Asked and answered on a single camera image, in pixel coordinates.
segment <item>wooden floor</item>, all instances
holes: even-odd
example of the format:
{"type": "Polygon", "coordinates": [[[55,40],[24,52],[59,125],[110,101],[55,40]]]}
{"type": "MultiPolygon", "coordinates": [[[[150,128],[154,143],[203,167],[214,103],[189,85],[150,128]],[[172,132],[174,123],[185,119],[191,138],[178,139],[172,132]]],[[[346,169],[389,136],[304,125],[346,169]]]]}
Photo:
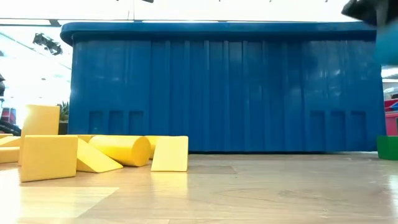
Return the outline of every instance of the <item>wooden floor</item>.
{"type": "Polygon", "coordinates": [[[0,223],[398,223],[398,162],[376,154],[191,155],[150,166],[19,183],[0,164],[0,223]]]}

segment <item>ribbed panel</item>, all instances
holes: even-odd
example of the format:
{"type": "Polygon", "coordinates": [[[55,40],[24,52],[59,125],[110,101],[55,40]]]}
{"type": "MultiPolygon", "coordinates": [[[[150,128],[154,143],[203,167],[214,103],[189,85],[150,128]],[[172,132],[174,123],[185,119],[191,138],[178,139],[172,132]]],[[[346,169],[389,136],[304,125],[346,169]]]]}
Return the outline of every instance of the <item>ribbed panel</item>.
{"type": "Polygon", "coordinates": [[[385,133],[364,41],[74,45],[70,132],[187,135],[191,151],[371,151],[385,133]]]}

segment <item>bin lid rim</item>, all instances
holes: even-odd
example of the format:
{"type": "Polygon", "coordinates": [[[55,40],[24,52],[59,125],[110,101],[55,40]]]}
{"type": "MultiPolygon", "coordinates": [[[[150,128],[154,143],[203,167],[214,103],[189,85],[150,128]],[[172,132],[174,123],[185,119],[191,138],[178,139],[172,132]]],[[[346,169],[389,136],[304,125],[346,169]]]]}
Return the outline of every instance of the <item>bin lid rim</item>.
{"type": "Polygon", "coordinates": [[[71,22],[62,26],[61,39],[73,45],[73,35],[103,34],[338,34],[376,33],[363,22],[71,22]]]}

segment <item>yellow cylinder block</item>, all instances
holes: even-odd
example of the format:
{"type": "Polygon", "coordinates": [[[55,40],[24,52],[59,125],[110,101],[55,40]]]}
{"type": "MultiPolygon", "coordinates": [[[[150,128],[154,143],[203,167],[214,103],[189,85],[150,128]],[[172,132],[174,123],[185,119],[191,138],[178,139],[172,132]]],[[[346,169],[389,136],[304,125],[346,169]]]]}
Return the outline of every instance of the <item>yellow cylinder block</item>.
{"type": "Polygon", "coordinates": [[[150,157],[150,142],[142,136],[95,136],[89,144],[122,165],[144,166],[150,157]]]}
{"type": "Polygon", "coordinates": [[[159,138],[164,137],[164,136],[145,136],[149,142],[150,142],[150,158],[154,158],[155,154],[155,148],[156,148],[156,142],[159,138]]]}

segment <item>foam block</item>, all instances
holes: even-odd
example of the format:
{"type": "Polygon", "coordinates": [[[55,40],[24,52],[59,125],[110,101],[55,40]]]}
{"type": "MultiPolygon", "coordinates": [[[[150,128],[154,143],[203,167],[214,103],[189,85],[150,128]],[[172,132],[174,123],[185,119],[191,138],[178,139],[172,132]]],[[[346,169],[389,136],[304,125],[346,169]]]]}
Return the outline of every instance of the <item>foam block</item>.
{"type": "Polygon", "coordinates": [[[188,137],[159,138],[156,142],[151,171],[187,171],[188,137]]]}
{"type": "Polygon", "coordinates": [[[57,135],[60,122],[59,106],[27,105],[28,115],[21,133],[21,151],[18,164],[22,164],[24,154],[24,136],[57,135]]]}
{"type": "Polygon", "coordinates": [[[95,134],[78,134],[77,137],[84,140],[85,142],[89,142],[92,137],[96,136],[95,134]]]}
{"type": "Polygon", "coordinates": [[[7,136],[0,139],[0,147],[19,147],[21,145],[21,137],[7,136]]]}
{"type": "Polygon", "coordinates": [[[90,145],[122,165],[144,166],[150,157],[150,143],[142,136],[95,136],[90,145]]]}
{"type": "Polygon", "coordinates": [[[155,147],[156,147],[156,142],[159,138],[164,137],[164,136],[145,136],[149,142],[150,142],[150,158],[154,158],[154,153],[155,153],[155,147]]]}
{"type": "Polygon", "coordinates": [[[21,182],[76,175],[77,136],[26,136],[21,182]]]}
{"type": "Polygon", "coordinates": [[[18,162],[19,147],[0,147],[0,164],[18,162]]]}
{"type": "Polygon", "coordinates": [[[0,134],[0,139],[8,137],[8,136],[12,136],[12,134],[0,134]]]}
{"type": "Polygon", "coordinates": [[[109,158],[92,145],[82,139],[78,140],[77,171],[100,173],[122,168],[121,164],[109,158]]]}

